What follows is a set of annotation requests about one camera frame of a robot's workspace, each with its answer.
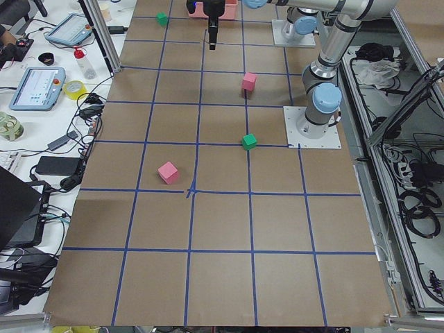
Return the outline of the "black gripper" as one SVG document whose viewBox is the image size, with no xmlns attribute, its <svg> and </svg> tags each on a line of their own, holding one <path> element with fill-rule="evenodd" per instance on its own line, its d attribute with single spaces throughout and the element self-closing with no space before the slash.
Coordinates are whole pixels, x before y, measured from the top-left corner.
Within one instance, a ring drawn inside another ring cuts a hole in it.
<svg viewBox="0 0 444 333">
<path fill-rule="evenodd" d="M 187 11 L 190 15 L 196 12 L 198 1 L 186 0 Z M 209 50 L 216 49 L 217 35 L 219 30 L 219 17 L 225 13 L 225 0 L 202 0 L 203 12 L 208 16 Z"/>
</svg>

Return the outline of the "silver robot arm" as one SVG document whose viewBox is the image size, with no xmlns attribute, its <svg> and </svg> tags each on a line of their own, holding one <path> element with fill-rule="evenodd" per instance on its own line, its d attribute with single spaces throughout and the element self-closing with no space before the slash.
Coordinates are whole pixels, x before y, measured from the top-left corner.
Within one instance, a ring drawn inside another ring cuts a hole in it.
<svg viewBox="0 0 444 333">
<path fill-rule="evenodd" d="M 233 20 L 237 14 L 237 1 L 187 1 L 190 17 L 206 18 L 209 32 L 209 47 L 216 48 L 219 21 Z M 317 26 L 316 10 L 289 7 L 286 19 L 271 22 L 273 41 L 279 47 L 314 48 L 314 32 Z"/>
<path fill-rule="evenodd" d="M 274 4 L 338 14 L 317 59 L 304 70 L 302 75 L 307 93 L 307 108 L 298 120 L 298 130 L 308 135 L 315 130 L 325 132 L 330 118 L 341 104 L 342 93 L 331 80 L 336 76 L 337 67 L 361 23 L 386 16 L 397 1 L 245 1 L 244 3 L 254 9 Z"/>
</svg>

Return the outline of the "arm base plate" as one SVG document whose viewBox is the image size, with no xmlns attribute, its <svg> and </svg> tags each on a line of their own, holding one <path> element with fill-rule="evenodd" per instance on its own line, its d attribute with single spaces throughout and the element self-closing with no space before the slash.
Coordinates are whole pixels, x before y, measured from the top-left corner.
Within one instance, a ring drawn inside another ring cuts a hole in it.
<svg viewBox="0 0 444 333">
<path fill-rule="evenodd" d="M 341 149 L 341 141 L 335 119 L 322 126 L 313 125 L 305 118 L 306 107 L 284 106 L 284 120 L 289 148 Z"/>
<path fill-rule="evenodd" d="M 292 24 L 288 20 L 272 20 L 273 41 L 279 47 L 314 48 L 314 17 L 300 17 Z"/>
</svg>

